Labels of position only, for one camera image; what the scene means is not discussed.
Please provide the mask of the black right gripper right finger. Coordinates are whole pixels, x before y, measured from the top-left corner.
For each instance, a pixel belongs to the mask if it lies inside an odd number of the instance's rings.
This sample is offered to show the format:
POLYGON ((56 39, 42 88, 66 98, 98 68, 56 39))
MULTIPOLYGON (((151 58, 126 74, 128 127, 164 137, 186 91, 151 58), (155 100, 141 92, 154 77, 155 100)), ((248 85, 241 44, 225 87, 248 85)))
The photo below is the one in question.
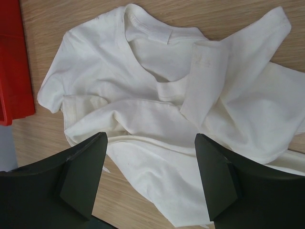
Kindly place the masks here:
POLYGON ((217 229, 302 229, 305 178, 254 162, 197 134, 195 150, 217 229))

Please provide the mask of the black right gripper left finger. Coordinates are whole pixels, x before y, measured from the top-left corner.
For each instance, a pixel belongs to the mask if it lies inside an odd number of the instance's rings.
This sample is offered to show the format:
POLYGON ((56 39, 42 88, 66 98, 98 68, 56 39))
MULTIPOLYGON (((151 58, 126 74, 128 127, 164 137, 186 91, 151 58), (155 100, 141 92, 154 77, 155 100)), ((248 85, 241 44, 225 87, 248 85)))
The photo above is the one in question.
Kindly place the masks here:
POLYGON ((99 132, 38 162, 0 174, 3 229, 105 229, 92 215, 108 139, 99 132))

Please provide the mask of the white t-shirt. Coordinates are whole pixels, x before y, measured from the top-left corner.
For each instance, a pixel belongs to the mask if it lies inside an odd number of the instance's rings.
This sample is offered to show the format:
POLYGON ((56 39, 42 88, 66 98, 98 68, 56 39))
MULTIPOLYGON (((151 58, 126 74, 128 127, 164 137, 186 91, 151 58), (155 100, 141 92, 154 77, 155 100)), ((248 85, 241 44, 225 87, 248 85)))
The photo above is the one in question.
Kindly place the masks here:
POLYGON ((174 227, 208 227, 195 136, 304 175, 305 75, 271 62, 291 24, 277 7, 221 41, 136 4, 67 31, 38 92, 74 146, 97 132, 132 187, 174 227))

